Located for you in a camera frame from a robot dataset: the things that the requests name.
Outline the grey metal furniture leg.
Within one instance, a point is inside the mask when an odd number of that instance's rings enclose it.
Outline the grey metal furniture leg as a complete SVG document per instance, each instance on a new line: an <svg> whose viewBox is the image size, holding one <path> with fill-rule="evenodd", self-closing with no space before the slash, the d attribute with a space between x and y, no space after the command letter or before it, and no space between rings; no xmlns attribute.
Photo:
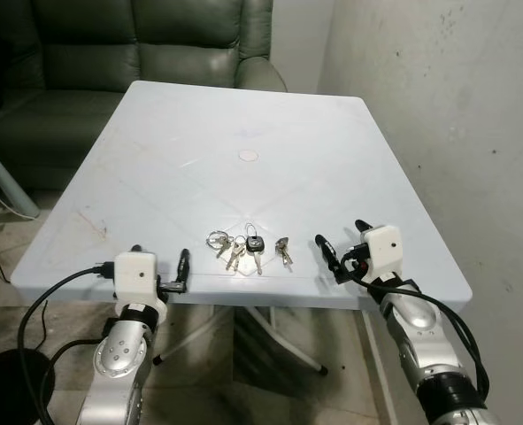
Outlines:
<svg viewBox="0 0 523 425"><path fill-rule="evenodd" d="M0 188L4 197L0 197L0 204L14 215L35 221L40 215L38 206L21 186L15 181L9 170L0 161Z"/></svg>

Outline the white plastic folding table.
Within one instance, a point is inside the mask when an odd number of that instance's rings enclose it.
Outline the white plastic folding table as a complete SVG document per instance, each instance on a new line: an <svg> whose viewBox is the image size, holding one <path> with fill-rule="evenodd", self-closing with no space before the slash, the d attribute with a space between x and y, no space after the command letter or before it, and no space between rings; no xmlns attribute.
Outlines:
<svg viewBox="0 0 523 425"><path fill-rule="evenodd" d="M243 162L238 152L258 154ZM17 268L12 283L34 301L114 298L112 281L81 271L140 244L161 278L191 254L188 291L172 305L371 309L354 283L337 284L315 235L344 252L355 221L392 224L403 278L463 309L470 283L408 181L362 98L136 81L122 97ZM247 251L237 272L207 246L210 232L265 240L262 271ZM274 244L288 237L292 271Z"/></svg>

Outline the black head car key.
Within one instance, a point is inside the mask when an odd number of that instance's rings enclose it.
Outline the black head car key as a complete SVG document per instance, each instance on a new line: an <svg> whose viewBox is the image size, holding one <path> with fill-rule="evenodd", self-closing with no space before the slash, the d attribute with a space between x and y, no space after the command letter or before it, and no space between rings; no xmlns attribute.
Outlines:
<svg viewBox="0 0 523 425"><path fill-rule="evenodd" d="M256 263L257 275L264 274L262 271L262 255L265 251L265 240L258 234L257 228L252 223L246 223L245 226L245 250L249 253Z"/></svg>

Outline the dark green leather sofa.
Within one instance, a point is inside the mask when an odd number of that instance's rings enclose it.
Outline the dark green leather sofa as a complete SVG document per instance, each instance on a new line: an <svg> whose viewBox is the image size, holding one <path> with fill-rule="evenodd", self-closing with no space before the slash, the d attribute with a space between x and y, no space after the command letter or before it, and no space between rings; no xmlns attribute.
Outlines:
<svg viewBox="0 0 523 425"><path fill-rule="evenodd" d="M0 0L0 162L62 189L132 82L286 90L273 0Z"/></svg>

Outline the black round object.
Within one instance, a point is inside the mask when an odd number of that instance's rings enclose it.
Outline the black round object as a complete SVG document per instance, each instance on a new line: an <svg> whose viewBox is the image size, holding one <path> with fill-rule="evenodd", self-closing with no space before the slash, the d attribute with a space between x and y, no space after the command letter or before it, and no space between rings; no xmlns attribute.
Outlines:
<svg viewBox="0 0 523 425"><path fill-rule="evenodd" d="M0 352L0 425L35 425L39 420L26 383L42 401L50 401L52 376L42 380L51 369L50 358L32 349Z"/></svg>

